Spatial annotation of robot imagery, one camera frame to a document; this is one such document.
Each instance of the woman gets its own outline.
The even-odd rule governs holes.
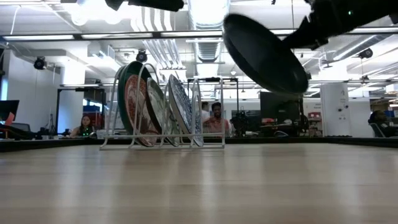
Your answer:
[[[373,112],[368,120],[368,123],[376,124],[379,127],[380,131],[387,138],[398,135],[396,128],[388,126],[387,116],[383,111],[377,110],[377,111]]]
[[[88,116],[84,115],[81,118],[80,127],[75,128],[70,134],[70,137],[88,137],[94,131],[94,127],[93,125],[91,125],[91,119]]]

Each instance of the office chair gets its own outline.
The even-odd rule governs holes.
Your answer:
[[[373,133],[374,136],[377,138],[385,138],[386,136],[383,134],[383,132],[380,130],[379,126],[376,123],[370,123],[369,124],[372,129],[373,129]]]

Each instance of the red patterned plate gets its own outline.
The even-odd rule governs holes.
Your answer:
[[[141,78],[139,83],[139,91],[137,91],[138,75],[131,75],[127,78],[124,89],[124,101],[126,102],[126,110],[129,115],[130,123],[136,134],[159,134],[152,123],[146,106],[146,85],[145,80]],[[137,123],[135,120],[136,103],[138,103]],[[139,142],[147,147],[156,144],[157,137],[139,138]]]

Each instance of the security camera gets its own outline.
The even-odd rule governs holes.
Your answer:
[[[33,67],[38,70],[45,70],[47,68],[47,62],[45,61],[45,57],[37,57],[35,63],[33,64]]]
[[[136,60],[141,62],[141,63],[146,62],[148,60],[148,56],[146,54],[146,51],[143,50],[143,49],[138,50],[138,54],[137,54]]]

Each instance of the plate rim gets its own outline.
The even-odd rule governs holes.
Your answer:
[[[128,78],[130,78],[133,75],[137,75],[138,76],[138,74],[132,74],[132,75],[127,77],[127,73],[130,70],[134,70],[135,69],[134,67],[137,67],[137,70],[139,71],[142,68],[142,66],[144,66],[144,64],[142,64],[141,62],[138,62],[138,61],[134,61],[134,62],[131,62],[129,65],[126,65],[126,67],[123,69],[123,72],[122,72],[122,75],[121,75],[122,78],[119,79],[119,83],[118,83],[118,101],[119,101],[119,97],[123,98],[123,110],[124,110],[123,112],[127,115],[126,118],[122,118],[122,116],[121,116],[121,120],[122,120],[124,128],[130,134],[133,134],[134,128],[132,127],[132,124],[131,124],[129,116],[128,116],[127,106],[126,106],[126,102],[125,102],[125,99],[124,99],[124,97],[125,97],[124,94],[125,94],[125,88],[126,88],[126,83],[127,83]],[[149,73],[148,69],[144,68],[143,71],[142,71],[142,74],[141,74],[141,78],[145,81],[145,83],[147,83],[146,80],[148,78],[150,78],[150,77],[151,76],[150,76],[150,73]],[[120,84],[123,84],[123,87],[122,87],[123,94],[122,95],[119,94],[119,86],[120,86]],[[156,143],[154,145],[146,145],[146,144],[144,144],[141,141],[141,138],[135,138],[135,140],[140,145],[145,146],[145,147],[154,147],[156,145]]]
[[[159,84],[157,84],[157,82],[156,82],[153,78],[148,78],[148,81],[147,81],[147,92],[146,92],[146,98],[147,98],[146,104],[147,104],[147,109],[148,109],[148,112],[149,112],[149,116],[150,116],[150,118],[151,118],[151,120],[152,120],[152,123],[154,124],[155,128],[157,129],[158,133],[160,134],[160,133],[162,133],[162,127],[161,127],[159,121],[157,120],[157,117],[156,117],[156,114],[155,114],[155,110],[154,110],[154,107],[152,106],[152,103],[151,103],[151,101],[150,101],[149,91],[148,91],[148,90],[149,90],[149,85],[150,85],[150,83],[152,83],[152,82],[154,82],[154,83],[156,84],[156,86],[159,88],[159,90],[160,90],[159,93],[161,93],[162,98],[165,98],[165,95],[164,95],[162,89],[160,88]],[[178,144],[175,144],[175,142],[172,141],[169,137],[166,137],[165,139],[166,139],[171,145],[173,145],[173,146],[175,146],[175,147],[178,147],[178,146],[180,145],[179,142],[178,142]]]
[[[178,108],[177,100],[175,99],[175,95],[174,95],[173,88],[172,88],[172,85],[171,85],[171,79],[172,78],[174,78],[176,80],[178,80],[178,78],[175,77],[172,74],[169,76],[169,94],[171,94],[171,96],[169,96],[169,98],[170,98],[170,102],[172,102],[171,105],[172,105],[173,112],[175,113],[174,114],[175,115],[175,119],[178,121],[178,124],[180,125],[180,128],[182,129],[182,131],[184,133],[191,134],[191,131],[189,130],[187,124],[185,123],[185,121],[184,121],[184,119],[182,117],[182,114],[180,112],[180,109]],[[195,144],[197,146],[202,147],[203,143],[204,143],[203,136],[199,136],[199,137],[201,138],[201,143],[197,142],[195,138],[193,138],[193,141],[195,142]]]

